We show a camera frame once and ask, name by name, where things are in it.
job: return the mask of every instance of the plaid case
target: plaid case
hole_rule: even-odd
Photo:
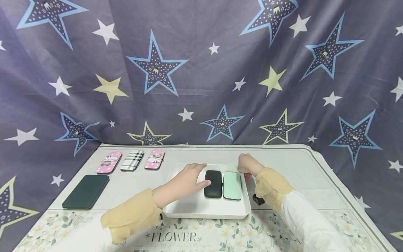
[[[144,156],[144,151],[142,150],[132,150],[127,155],[122,165],[120,166],[121,171],[134,171],[139,165],[141,159]]]

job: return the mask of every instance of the white sleeve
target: white sleeve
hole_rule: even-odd
[[[304,252],[349,252],[341,235],[302,194],[292,191],[281,204],[281,218]]]
[[[96,214],[92,221],[74,229],[47,252],[113,252],[119,246],[112,243],[108,228],[101,226],[103,214]]]

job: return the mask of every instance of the blue outlined star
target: blue outlined star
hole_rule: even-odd
[[[347,147],[351,154],[354,168],[357,163],[358,152],[360,149],[382,149],[368,137],[368,130],[370,129],[374,114],[375,110],[354,126],[339,117],[341,136],[339,136],[329,146]]]
[[[226,108],[225,108],[225,104],[224,104],[224,106],[222,107],[222,109],[220,111],[220,114],[218,115],[218,117],[216,119],[211,119],[211,120],[200,123],[200,124],[208,125],[212,128],[210,135],[208,136],[208,139],[206,142],[210,141],[211,139],[213,139],[214,137],[216,137],[220,134],[225,135],[226,137],[228,137],[231,140],[234,140],[234,138],[232,136],[231,126],[234,125],[235,123],[237,123],[243,117],[245,117],[245,116],[242,115],[239,117],[228,117]]]
[[[29,0],[28,9],[21,18],[17,29],[49,23],[64,42],[73,49],[63,17],[85,11],[88,10],[67,0]]]
[[[288,123],[287,122],[287,108],[284,110],[281,117],[278,119],[276,124],[263,125],[259,128],[268,131],[270,134],[264,140],[263,144],[278,138],[288,144],[288,132],[300,126],[304,122]]]
[[[55,141],[77,141],[76,147],[74,149],[74,156],[87,143],[87,141],[98,140],[96,137],[90,134],[87,129],[90,126],[99,124],[100,122],[92,124],[76,123],[71,117],[63,112],[60,112],[60,116],[62,117],[62,122],[64,128],[66,129],[66,133]]]
[[[187,60],[163,59],[152,31],[148,58],[135,58],[129,56],[127,58],[145,72],[144,94],[160,84],[171,91],[174,95],[179,96],[170,75],[185,64]]]
[[[258,0],[259,13],[248,24],[240,35],[257,31],[268,27],[270,33],[270,45],[273,43],[284,19],[291,15],[297,8],[296,0]]]
[[[38,213],[37,211],[14,205],[15,178],[13,177],[0,188],[0,238],[5,227]]]
[[[320,67],[322,67],[330,75],[330,77],[334,79],[336,57],[344,53],[348,49],[363,42],[363,40],[339,40],[343,18],[344,13],[324,43],[305,46],[312,52],[314,60],[312,61],[302,79],[304,79]]]
[[[126,134],[129,135],[134,140],[141,142],[141,145],[164,145],[161,141],[172,136],[172,135],[155,135],[148,126],[147,121],[145,121],[142,135],[136,135],[132,133],[126,133]]]

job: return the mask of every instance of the table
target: table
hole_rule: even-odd
[[[106,154],[163,148],[165,159],[159,171],[143,169],[146,158],[133,173],[118,168],[90,211],[63,210],[61,204],[82,177],[95,174]],[[60,193],[44,215],[15,248],[16,252],[41,251],[60,241],[74,228],[90,221],[94,214],[105,212],[136,193],[166,183],[170,168],[177,163],[237,164],[240,153],[250,153],[265,166],[275,168],[318,208],[343,235],[352,251],[395,252],[376,228],[354,196],[341,183],[320,153],[309,146],[116,146],[102,144],[76,176]],[[250,198],[254,180],[247,183]],[[252,212],[244,220],[169,219],[151,227],[121,244],[119,251],[293,251],[302,245],[285,223],[267,205],[251,200]]]

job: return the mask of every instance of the hand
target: hand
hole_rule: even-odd
[[[250,173],[256,177],[263,168],[264,166],[250,154],[242,153],[238,157],[238,171],[240,173]]]
[[[189,195],[195,194],[201,189],[211,184],[210,180],[204,180],[197,183],[200,172],[207,164],[187,164],[173,179],[168,183],[153,190],[154,201],[159,208],[183,199]]]

